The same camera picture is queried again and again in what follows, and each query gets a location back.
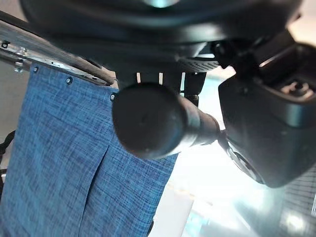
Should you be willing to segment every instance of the white light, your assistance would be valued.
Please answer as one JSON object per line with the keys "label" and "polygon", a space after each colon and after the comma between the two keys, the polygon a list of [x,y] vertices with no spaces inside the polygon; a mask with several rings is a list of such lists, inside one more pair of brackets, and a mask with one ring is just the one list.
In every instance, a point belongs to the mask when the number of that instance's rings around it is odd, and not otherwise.
{"label": "white light", "polygon": [[301,217],[295,215],[289,215],[286,219],[286,224],[291,231],[301,231],[304,228],[304,221]]}
{"label": "white light", "polygon": [[157,8],[165,8],[176,4],[178,1],[179,0],[144,0],[146,4]]}

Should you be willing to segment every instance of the screw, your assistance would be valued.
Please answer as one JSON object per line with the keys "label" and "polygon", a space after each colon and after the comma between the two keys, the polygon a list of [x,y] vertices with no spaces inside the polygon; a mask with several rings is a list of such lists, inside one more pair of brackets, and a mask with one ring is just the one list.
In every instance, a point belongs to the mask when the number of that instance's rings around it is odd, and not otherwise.
{"label": "screw", "polygon": [[66,79],[66,83],[67,83],[68,85],[70,85],[71,83],[73,83],[73,79],[72,79],[72,78],[67,78],[67,79]]}
{"label": "screw", "polygon": [[2,42],[2,44],[1,44],[1,47],[2,47],[2,48],[8,48],[8,45],[9,45],[9,44],[10,44],[9,41],[4,40],[4,41]]}
{"label": "screw", "polygon": [[17,73],[22,73],[23,69],[22,68],[14,68],[14,71]]}

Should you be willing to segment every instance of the black knob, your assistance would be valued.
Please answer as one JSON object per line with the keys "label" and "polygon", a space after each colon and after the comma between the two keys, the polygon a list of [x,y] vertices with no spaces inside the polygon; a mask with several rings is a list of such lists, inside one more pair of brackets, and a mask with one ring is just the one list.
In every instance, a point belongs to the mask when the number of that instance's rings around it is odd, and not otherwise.
{"label": "black knob", "polygon": [[166,87],[145,83],[120,91],[113,123],[122,145],[139,158],[157,159],[217,139],[216,120]]}

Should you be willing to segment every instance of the blue fabric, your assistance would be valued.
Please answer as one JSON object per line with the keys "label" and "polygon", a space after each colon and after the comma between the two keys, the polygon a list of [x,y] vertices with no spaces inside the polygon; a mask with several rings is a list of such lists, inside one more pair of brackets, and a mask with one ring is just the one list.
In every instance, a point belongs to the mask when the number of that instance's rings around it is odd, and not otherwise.
{"label": "blue fabric", "polygon": [[176,156],[127,153],[110,95],[44,66],[31,73],[0,206],[1,236],[146,236]]}

